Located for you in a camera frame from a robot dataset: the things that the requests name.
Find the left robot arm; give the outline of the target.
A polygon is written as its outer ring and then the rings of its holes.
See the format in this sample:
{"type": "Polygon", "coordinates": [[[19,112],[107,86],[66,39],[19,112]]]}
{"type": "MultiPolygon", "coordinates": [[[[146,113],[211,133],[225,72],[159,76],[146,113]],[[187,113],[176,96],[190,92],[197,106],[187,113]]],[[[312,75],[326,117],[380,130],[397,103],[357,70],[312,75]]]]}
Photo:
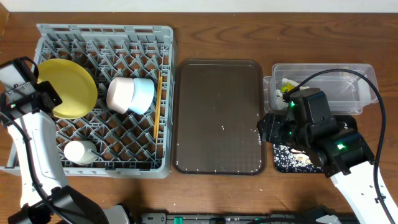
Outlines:
{"type": "Polygon", "coordinates": [[[62,223],[131,223],[121,205],[102,209],[69,185],[56,149],[53,109],[62,103],[48,81],[38,81],[38,67],[29,57],[1,64],[1,124],[17,150],[22,177],[21,210],[9,223],[49,223],[58,215],[62,223]]]}

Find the white cup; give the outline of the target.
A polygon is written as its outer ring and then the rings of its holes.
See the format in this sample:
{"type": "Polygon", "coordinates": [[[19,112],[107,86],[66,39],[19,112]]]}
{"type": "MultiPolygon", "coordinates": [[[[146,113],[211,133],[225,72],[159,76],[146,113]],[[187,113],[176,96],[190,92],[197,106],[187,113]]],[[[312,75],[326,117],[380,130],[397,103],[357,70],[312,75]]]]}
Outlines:
{"type": "Polygon", "coordinates": [[[80,166],[89,165],[96,159],[96,146],[90,141],[71,141],[64,148],[65,157],[80,166]]]}

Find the clear plastic bin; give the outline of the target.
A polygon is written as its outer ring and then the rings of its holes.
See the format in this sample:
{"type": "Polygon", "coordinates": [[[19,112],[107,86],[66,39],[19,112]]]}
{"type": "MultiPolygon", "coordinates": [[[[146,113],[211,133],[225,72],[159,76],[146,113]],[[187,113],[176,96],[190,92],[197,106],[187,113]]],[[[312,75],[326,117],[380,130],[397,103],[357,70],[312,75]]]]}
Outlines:
{"type": "MultiPolygon", "coordinates": [[[[364,75],[374,86],[377,79],[374,68],[363,63],[277,63],[272,67],[272,75],[263,79],[264,110],[266,112],[285,113],[276,110],[275,91],[281,89],[282,79],[287,78],[301,83],[309,76],[329,69],[348,69],[364,75]]],[[[306,82],[303,88],[320,88],[326,94],[333,114],[361,114],[363,108],[377,103],[372,88],[362,78],[345,72],[333,72],[317,76],[306,82]]]]}

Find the grey dishwasher rack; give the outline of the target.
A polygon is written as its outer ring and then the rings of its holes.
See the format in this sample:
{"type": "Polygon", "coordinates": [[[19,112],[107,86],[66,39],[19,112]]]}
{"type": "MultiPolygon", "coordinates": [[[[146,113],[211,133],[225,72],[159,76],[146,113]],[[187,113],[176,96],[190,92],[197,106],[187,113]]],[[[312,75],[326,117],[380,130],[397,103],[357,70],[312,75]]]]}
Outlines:
{"type": "Polygon", "coordinates": [[[168,26],[123,26],[86,24],[39,24],[41,37],[34,60],[53,58],[81,65],[94,79],[98,90],[95,107],[77,119],[57,119],[57,148],[73,140],[91,141],[96,159],[79,166],[61,159],[66,175],[114,178],[163,179],[170,173],[173,129],[176,46],[168,26]],[[150,78],[158,84],[162,75],[162,97],[158,143],[154,123],[156,95],[142,115],[119,114],[106,105],[106,93],[116,77],[150,78]]]}

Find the wooden chopstick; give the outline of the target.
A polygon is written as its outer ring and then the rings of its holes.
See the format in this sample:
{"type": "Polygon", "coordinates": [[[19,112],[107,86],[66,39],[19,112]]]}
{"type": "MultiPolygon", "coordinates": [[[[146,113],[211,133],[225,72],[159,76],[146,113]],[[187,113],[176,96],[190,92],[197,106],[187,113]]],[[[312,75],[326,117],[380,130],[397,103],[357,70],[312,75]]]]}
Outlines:
{"type": "Polygon", "coordinates": [[[158,84],[157,84],[157,95],[155,104],[155,123],[154,123],[154,137],[157,141],[158,138],[158,128],[159,128],[159,113],[160,113],[160,102],[161,102],[161,91],[162,91],[162,75],[161,71],[158,74],[158,84]]]}
{"type": "Polygon", "coordinates": [[[155,111],[155,129],[154,129],[155,145],[157,145],[158,143],[161,97],[162,97],[162,75],[161,72],[159,72],[157,102],[156,102],[157,104],[155,111]]]}

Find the green snack wrapper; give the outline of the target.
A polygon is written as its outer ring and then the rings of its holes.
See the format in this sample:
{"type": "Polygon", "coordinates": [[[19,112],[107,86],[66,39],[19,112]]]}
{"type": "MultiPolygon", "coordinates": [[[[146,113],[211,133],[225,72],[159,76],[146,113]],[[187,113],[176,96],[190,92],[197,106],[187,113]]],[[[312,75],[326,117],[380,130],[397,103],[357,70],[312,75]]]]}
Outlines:
{"type": "Polygon", "coordinates": [[[299,83],[297,83],[297,82],[295,82],[293,80],[289,80],[287,78],[283,78],[280,91],[282,93],[285,93],[287,91],[290,91],[290,90],[294,89],[298,84],[299,83]]]}

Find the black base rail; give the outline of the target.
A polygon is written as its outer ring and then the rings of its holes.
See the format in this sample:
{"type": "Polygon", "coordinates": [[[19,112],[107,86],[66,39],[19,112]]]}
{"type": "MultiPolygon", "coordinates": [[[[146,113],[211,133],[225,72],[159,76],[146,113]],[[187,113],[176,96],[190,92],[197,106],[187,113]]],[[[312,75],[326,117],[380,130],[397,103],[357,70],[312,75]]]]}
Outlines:
{"type": "Polygon", "coordinates": [[[139,215],[136,223],[145,224],[188,224],[188,223],[251,223],[271,219],[272,223],[358,223],[354,215],[334,213],[324,206],[315,207],[303,213],[277,211],[273,213],[178,213],[154,210],[139,215]]]}

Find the dark brown serving tray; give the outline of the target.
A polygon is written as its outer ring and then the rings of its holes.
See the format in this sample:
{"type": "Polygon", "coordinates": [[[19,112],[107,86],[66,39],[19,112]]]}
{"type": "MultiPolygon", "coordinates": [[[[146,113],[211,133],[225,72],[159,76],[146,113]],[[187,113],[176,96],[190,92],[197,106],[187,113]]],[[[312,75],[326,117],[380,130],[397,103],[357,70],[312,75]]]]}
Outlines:
{"type": "Polygon", "coordinates": [[[258,175],[267,165],[257,122],[262,69],[253,60],[189,59],[178,66],[173,166],[182,174],[258,175]]]}

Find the spilled rice scraps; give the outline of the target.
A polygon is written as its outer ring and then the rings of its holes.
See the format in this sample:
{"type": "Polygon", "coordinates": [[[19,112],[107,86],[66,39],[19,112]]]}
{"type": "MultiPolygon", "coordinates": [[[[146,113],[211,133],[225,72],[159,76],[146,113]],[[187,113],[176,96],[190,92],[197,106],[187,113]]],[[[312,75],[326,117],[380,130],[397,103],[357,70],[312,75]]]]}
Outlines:
{"type": "Polygon", "coordinates": [[[321,167],[315,166],[309,156],[288,146],[273,144],[274,167],[282,173],[322,173],[321,167]]]}

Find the white tissue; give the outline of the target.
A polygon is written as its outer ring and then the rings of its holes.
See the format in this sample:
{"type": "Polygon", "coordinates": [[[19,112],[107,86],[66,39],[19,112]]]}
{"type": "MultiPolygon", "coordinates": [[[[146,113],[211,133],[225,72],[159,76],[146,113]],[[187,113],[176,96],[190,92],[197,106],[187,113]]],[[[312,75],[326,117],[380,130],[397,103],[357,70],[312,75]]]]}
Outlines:
{"type": "Polygon", "coordinates": [[[288,103],[283,101],[283,93],[280,90],[276,90],[275,95],[276,95],[276,100],[275,100],[276,110],[285,109],[287,107],[288,103]]]}

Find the white bowl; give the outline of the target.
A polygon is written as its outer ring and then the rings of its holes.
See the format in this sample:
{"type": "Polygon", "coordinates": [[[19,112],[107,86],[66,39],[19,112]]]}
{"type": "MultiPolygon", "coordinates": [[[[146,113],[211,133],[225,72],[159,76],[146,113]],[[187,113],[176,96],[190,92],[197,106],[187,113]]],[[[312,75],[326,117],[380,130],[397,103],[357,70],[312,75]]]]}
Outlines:
{"type": "Polygon", "coordinates": [[[109,85],[106,95],[106,104],[109,109],[123,114],[128,110],[133,94],[133,79],[116,77],[109,85]]]}

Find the black tray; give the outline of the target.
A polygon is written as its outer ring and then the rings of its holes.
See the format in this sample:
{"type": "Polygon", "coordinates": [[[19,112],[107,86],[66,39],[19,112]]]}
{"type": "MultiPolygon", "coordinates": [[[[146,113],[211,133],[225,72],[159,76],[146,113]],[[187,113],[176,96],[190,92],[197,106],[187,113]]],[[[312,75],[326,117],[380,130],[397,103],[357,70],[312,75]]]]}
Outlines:
{"type": "Polygon", "coordinates": [[[349,173],[347,159],[342,157],[334,140],[354,134],[356,120],[352,116],[332,116],[315,124],[298,126],[281,114],[270,114],[268,140],[274,149],[274,165],[286,173],[349,173]]]}

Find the yellow plate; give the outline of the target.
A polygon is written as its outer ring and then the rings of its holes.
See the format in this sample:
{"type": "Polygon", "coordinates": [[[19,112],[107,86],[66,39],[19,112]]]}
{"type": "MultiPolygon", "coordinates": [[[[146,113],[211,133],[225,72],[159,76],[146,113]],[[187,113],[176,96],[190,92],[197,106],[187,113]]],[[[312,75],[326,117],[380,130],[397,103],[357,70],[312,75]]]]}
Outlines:
{"type": "Polygon", "coordinates": [[[92,76],[79,64],[54,58],[38,64],[39,81],[48,81],[62,100],[53,109],[57,118],[77,119],[95,106],[98,91],[92,76]]]}

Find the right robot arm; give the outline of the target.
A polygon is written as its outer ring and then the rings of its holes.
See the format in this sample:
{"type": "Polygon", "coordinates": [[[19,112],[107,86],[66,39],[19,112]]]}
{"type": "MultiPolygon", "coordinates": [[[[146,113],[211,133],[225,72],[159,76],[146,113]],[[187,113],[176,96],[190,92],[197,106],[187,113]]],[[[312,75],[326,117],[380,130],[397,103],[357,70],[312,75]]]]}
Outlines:
{"type": "Polygon", "coordinates": [[[351,116],[334,116],[319,88],[293,91],[286,114],[257,122],[263,141],[308,154],[341,192],[360,223],[397,221],[397,205],[383,182],[375,183],[376,158],[351,116]]]}

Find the light blue bowl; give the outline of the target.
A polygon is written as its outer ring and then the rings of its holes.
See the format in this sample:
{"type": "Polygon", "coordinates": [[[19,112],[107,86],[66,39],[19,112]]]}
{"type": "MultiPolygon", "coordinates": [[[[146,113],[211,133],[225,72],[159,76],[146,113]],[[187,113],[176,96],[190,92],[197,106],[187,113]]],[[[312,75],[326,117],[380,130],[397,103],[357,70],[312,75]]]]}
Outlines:
{"type": "Polygon", "coordinates": [[[154,98],[154,82],[148,78],[134,78],[134,91],[129,105],[129,110],[142,115],[149,108],[154,98]]]}

